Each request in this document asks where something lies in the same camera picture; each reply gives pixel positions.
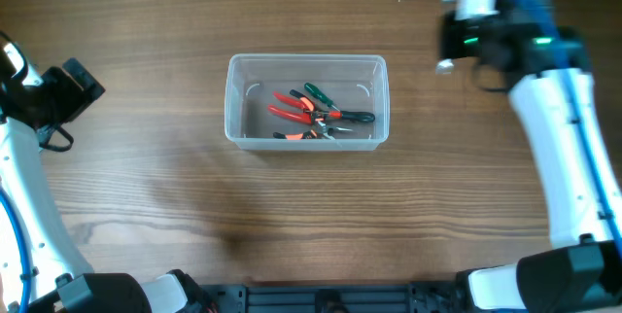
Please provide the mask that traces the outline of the red black handled screwdriver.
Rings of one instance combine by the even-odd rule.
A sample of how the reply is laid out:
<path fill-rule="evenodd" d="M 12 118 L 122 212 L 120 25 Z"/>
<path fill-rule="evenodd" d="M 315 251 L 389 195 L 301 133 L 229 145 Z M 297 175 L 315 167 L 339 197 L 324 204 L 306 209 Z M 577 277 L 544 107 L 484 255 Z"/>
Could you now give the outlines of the red black handled screwdriver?
<path fill-rule="evenodd" d="M 317 117 L 325 120 L 345 120 L 362 123 L 375 122 L 375 115 L 370 112 L 321 111 L 317 114 Z"/>

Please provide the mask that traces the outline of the green handled screwdriver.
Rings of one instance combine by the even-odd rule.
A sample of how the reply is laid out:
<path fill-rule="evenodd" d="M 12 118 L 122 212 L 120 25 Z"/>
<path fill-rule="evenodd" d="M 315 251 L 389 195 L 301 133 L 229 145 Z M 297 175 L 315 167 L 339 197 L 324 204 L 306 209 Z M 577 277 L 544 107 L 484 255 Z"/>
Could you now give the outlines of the green handled screwdriver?
<path fill-rule="evenodd" d="M 304 84 L 305 90 L 311 94 L 315 99 L 319 100 L 322 104 L 331 108 L 334 111 L 338 111 L 338 108 L 334 104 L 334 101 L 325 95 L 317 86 L 311 83 Z"/>

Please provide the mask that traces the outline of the orange black needle-nose pliers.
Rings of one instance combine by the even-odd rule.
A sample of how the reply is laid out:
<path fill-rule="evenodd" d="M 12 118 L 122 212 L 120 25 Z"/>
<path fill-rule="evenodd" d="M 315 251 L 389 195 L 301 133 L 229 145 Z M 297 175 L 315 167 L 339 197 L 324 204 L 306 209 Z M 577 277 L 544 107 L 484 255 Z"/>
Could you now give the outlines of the orange black needle-nose pliers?
<path fill-rule="evenodd" d="M 286 119 L 291 122 L 305 124 L 308 129 L 296 134 L 284 134 L 274 132 L 273 137 L 284 140 L 305 140 L 305 139 L 329 139 L 334 140 L 335 132 L 352 132 L 351 128 L 336 126 L 328 123 L 328 119 L 339 119 L 340 115 L 331 111 L 320 110 L 315 102 L 305 94 L 292 89 L 289 94 L 274 92 L 273 96 L 280 102 L 297 109 L 297 112 L 288 111 L 274 104 L 269 104 L 267 110 L 272 115 Z"/>

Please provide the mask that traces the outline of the red handled wire stripper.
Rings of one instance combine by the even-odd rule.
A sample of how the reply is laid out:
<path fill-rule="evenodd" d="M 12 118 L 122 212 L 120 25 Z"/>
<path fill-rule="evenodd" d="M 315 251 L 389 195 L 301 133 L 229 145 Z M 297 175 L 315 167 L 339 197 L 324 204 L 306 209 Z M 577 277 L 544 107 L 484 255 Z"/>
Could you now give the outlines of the red handled wire stripper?
<path fill-rule="evenodd" d="M 321 111 L 316 104 L 306 95 L 296 90 L 292 89 L 288 95 L 279 92 L 274 92 L 273 95 L 278 101 L 288 106 L 288 109 L 285 109 L 275 104 L 268 104 L 267 110 L 274 116 L 308 125 L 324 120 L 317 117 L 317 114 Z"/>

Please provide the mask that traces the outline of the silver combination wrench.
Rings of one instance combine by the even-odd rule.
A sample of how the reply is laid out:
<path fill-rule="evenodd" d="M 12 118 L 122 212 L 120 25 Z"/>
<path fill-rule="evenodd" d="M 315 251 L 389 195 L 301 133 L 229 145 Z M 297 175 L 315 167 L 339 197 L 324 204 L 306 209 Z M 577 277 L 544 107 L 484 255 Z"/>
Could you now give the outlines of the silver combination wrench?
<path fill-rule="evenodd" d="M 437 75 L 449 75 L 454 70 L 454 62 L 451 58 L 440 60 L 435 66 Z"/>

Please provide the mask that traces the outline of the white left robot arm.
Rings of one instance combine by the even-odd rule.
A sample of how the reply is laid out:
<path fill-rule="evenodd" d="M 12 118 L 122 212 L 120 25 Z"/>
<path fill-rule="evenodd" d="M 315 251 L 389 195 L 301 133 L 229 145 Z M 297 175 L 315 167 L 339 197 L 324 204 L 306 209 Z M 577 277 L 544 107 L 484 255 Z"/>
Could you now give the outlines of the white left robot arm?
<path fill-rule="evenodd" d="M 1 37 L 1 205 L 17 243 L 21 293 L 12 312 L 218 312 L 216 299 L 174 269 L 139 283 L 96 273 L 62 222 L 40 153 L 69 151 L 64 125 L 105 89 L 70 58 L 39 74 L 9 36 Z"/>

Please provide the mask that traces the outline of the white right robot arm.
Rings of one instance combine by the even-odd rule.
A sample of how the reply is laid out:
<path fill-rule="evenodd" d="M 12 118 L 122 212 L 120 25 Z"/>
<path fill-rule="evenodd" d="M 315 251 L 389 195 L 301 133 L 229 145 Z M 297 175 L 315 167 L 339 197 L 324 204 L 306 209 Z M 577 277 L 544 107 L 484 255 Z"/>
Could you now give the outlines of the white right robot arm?
<path fill-rule="evenodd" d="M 456 279 L 469 312 L 581 312 L 621 303 L 621 190 L 594 107 L 581 39 L 551 0 L 456 0 L 442 20 L 440 68 L 473 57 L 497 70 L 534 156 L 548 251 Z"/>

